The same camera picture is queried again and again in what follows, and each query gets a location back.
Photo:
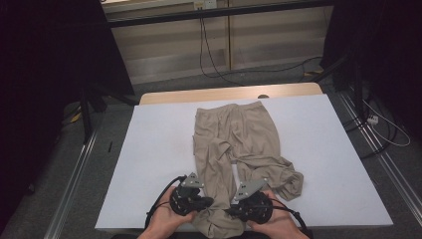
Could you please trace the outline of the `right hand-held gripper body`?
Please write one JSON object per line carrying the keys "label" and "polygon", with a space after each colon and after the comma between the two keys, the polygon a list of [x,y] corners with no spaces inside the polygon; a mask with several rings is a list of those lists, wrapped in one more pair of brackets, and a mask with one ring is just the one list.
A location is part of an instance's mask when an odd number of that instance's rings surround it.
{"label": "right hand-held gripper body", "polygon": [[232,205],[232,216],[243,222],[253,221],[258,224],[268,222],[273,213],[273,204],[261,191],[267,184],[267,178],[241,181],[234,196],[236,204]]}

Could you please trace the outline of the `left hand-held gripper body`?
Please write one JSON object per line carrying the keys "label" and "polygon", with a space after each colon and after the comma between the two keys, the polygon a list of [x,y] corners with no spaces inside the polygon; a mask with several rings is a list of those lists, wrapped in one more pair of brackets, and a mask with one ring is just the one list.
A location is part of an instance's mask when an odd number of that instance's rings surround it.
{"label": "left hand-held gripper body", "polygon": [[203,182],[194,172],[183,176],[179,185],[170,195],[172,210],[181,216],[185,216],[192,211],[204,210],[205,200],[199,195],[203,186]]}

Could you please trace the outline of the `beige pants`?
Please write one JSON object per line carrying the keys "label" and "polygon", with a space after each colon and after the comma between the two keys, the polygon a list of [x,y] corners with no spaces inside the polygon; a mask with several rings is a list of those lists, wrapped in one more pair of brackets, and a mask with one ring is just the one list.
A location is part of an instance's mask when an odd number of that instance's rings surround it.
{"label": "beige pants", "polygon": [[193,225],[209,238],[235,237],[245,230],[244,222],[226,213],[237,191],[233,166],[242,181],[266,178],[269,187],[286,200],[302,194],[304,176],[281,156],[278,131],[260,102],[199,109],[193,141],[204,194],[214,199]]}

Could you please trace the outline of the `person's left hand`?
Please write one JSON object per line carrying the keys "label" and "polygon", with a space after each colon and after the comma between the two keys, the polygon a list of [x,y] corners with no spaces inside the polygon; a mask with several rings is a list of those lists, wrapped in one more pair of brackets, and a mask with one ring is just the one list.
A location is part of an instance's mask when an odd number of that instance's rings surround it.
{"label": "person's left hand", "polygon": [[171,186],[159,199],[149,225],[137,239],[168,239],[179,226],[193,221],[196,211],[181,216],[172,210],[168,201],[173,190]]}

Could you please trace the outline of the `person's right hand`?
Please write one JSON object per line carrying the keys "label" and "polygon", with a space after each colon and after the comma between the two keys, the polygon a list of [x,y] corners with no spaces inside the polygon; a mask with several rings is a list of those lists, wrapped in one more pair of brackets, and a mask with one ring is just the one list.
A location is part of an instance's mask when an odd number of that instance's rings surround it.
{"label": "person's right hand", "polygon": [[270,220],[265,224],[248,221],[247,225],[258,233],[271,239],[310,239],[296,225],[291,214],[284,210],[274,209]]}

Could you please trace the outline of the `white table mat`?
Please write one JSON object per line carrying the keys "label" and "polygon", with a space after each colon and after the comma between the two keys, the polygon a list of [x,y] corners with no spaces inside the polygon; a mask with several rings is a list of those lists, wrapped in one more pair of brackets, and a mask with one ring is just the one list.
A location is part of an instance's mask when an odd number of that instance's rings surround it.
{"label": "white table mat", "polygon": [[[288,207],[312,229],[389,226],[392,220],[325,95],[262,101],[280,136],[281,155],[305,177]],[[107,232],[144,225],[146,213],[175,177],[196,169],[195,115],[219,102],[135,108],[96,227]]]}

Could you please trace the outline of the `wooden table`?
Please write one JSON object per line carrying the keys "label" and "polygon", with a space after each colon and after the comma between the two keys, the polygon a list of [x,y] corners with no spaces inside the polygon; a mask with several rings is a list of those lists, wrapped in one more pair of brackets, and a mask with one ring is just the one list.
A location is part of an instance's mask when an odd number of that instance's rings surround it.
{"label": "wooden table", "polygon": [[140,98],[139,104],[142,106],[209,101],[233,101],[242,99],[269,99],[321,94],[322,90],[317,83],[294,83],[147,93]]}

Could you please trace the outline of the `black metal stand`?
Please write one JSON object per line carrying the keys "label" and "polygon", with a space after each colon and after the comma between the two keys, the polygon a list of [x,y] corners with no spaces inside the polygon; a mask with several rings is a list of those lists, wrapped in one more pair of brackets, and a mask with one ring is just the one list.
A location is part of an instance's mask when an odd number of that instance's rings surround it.
{"label": "black metal stand", "polygon": [[97,113],[103,113],[107,104],[103,96],[110,96],[129,106],[137,106],[138,101],[131,99],[123,94],[106,88],[100,84],[90,83],[81,88],[80,106],[84,124],[84,143],[87,143],[94,134],[94,128],[90,116],[90,108],[93,108]]}

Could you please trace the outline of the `black curtain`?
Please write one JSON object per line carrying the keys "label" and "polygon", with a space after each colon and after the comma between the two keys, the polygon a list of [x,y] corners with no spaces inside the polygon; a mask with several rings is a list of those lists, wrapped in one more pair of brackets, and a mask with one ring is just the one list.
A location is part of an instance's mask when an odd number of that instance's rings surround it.
{"label": "black curtain", "polygon": [[335,0],[320,65],[345,55],[422,140],[422,0]]}
{"label": "black curtain", "polygon": [[64,107],[132,92],[102,0],[0,0],[0,233],[44,167]]}

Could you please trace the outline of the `aluminium floor rail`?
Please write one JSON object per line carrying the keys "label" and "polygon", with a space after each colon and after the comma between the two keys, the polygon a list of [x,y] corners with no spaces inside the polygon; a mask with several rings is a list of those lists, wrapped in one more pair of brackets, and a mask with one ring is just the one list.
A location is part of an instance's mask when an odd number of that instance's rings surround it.
{"label": "aluminium floor rail", "polygon": [[372,127],[357,116],[351,97],[345,94],[340,94],[339,98],[345,106],[347,112],[352,117],[352,121],[357,125],[360,134],[364,137],[372,152],[380,162],[382,168],[399,192],[401,198],[404,200],[417,222],[422,226],[422,198],[409,184],[394,162],[392,156],[385,149],[381,149],[380,139],[376,136]]}
{"label": "aluminium floor rail", "polygon": [[79,188],[79,184],[84,174],[86,164],[89,161],[92,150],[95,146],[97,134],[98,133],[95,131],[84,143],[75,168],[71,174],[60,203],[49,224],[44,239],[60,239],[69,212],[72,208],[77,190]]}

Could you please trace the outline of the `white wall socket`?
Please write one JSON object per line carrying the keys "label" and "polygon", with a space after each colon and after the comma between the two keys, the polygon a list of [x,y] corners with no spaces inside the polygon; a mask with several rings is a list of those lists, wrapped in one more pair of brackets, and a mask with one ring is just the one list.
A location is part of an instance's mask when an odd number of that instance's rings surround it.
{"label": "white wall socket", "polygon": [[195,10],[216,9],[217,0],[194,0],[193,6]]}

